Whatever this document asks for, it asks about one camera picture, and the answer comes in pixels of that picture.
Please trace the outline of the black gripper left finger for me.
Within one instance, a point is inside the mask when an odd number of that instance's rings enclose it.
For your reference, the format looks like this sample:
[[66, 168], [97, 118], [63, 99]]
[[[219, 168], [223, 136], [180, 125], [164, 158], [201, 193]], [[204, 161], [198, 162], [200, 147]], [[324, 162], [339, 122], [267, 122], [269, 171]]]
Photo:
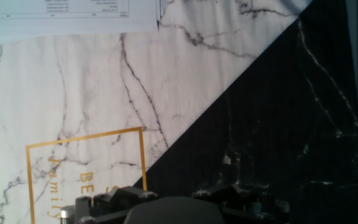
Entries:
[[113, 188], [93, 197], [82, 195], [60, 209], [61, 224], [122, 224], [136, 205], [158, 199], [158, 194], [136, 187]]

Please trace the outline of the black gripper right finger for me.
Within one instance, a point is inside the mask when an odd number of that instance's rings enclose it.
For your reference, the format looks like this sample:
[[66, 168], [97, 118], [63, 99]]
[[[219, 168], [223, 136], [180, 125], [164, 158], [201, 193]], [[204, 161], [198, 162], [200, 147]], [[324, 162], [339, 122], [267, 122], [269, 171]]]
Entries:
[[192, 197], [217, 205], [226, 223], [290, 224], [290, 204], [266, 189], [219, 184], [197, 190]]

